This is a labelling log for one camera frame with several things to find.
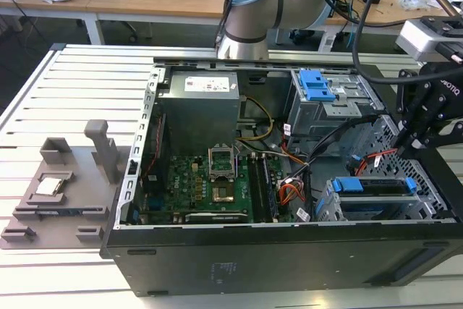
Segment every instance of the floor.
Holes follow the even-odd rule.
[[[21,33],[7,31],[0,36],[0,113],[8,106],[24,81],[37,67],[51,43],[88,43],[85,28],[78,27],[74,20],[50,18],[32,18],[31,20],[35,22],[48,43],[24,18]],[[144,46],[211,47],[215,33],[215,28],[208,25],[153,24],[153,37],[148,38],[148,24],[134,22],[132,25],[139,36],[138,45]],[[104,22],[102,27],[106,44],[133,45],[129,43],[130,32],[120,23]],[[321,33],[316,33],[303,44],[296,46],[286,36],[281,45],[276,45],[274,43],[275,34],[275,30],[268,32],[270,49],[316,51],[321,38]],[[394,40],[393,36],[365,34],[360,42],[360,52],[396,53],[391,50]],[[333,51],[350,51],[346,47],[347,41],[348,34],[343,42],[334,44]]]

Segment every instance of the green circuit board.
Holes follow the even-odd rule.
[[[246,156],[238,156],[235,163],[237,171],[232,183],[233,200],[217,202],[213,196],[214,183],[209,179],[208,156],[172,156],[162,202],[156,197],[146,198],[145,206],[150,211],[150,223],[170,223],[169,215],[172,213],[221,211],[245,213],[252,223],[252,199]],[[270,156],[267,163],[271,178],[276,184],[282,176],[280,159]],[[213,170],[225,169],[230,169],[229,155],[214,156]],[[287,217],[282,216],[281,220],[286,221]]]

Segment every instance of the motherboard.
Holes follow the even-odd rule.
[[[227,156],[214,156],[211,165],[207,154],[172,156],[165,192],[155,192],[148,184],[140,218],[149,224],[211,223],[220,219],[220,216],[224,219],[234,218],[234,222],[259,222],[253,215],[256,207],[253,209],[252,206],[253,174],[250,172],[249,161],[249,154],[234,156],[234,177],[212,180],[210,170],[230,170]],[[271,189],[265,199],[269,199],[270,204],[278,199],[277,183],[284,174],[278,156],[267,156],[266,165]],[[272,217],[277,215],[279,220],[290,219],[290,216],[284,216],[278,211],[273,212]]]

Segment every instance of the sticker label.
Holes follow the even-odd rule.
[[[298,215],[304,222],[307,222],[307,220],[310,219],[309,214],[302,208],[297,209],[296,215]]]
[[[381,161],[381,157],[382,157],[382,155],[379,155],[379,156],[375,157],[375,163],[374,163],[375,168],[378,168],[379,162]]]
[[[37,211],[38,215],[59,215],[58,211]]]
[[[331,87],[332,93],[346,93],[343,87]]]
[[[185,79],[185,92],[229,92],[228,77],[189,76]]]

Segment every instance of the yellow wire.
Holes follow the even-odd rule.
[[[304,161],[301,161],[300,159],[298,159],[297,157],[293,156],[292,154],[290,154],[288,151],[285,151],[283,149],[283,147],[281,147],[281,150],[283,152],[285,152],[286,155],[288,155],[288,157],[290,157],[290,159],[292,159],[293,161],[299,163],[299,164],[302,164],[302,165],[305,165],[305,162]]]
[[[263,112],[266,113],[267,117],[268,117],[268,121],[270,122],[270,126],[268,127],[268,130],[265,134],[262,134],[262,135],[257,135],[255,137],[237,137],[237,140],[260,140],[262,138],[265,138],[267,135],[269,135],[270,133],[272,133],[272,130],[273,130],[273,120],[272,120],[272,116],[270,115],[270,113],[267,111],[266,108],[264,108],[262,106],[261,103],[259,103],[258,101],[256,101],[253,97],[247,97],[245,96],[246,99],[250,99],[251,101],[253,101],[254,103],[256,103],[257,105],[259,105],[259,107],[263,110]]]

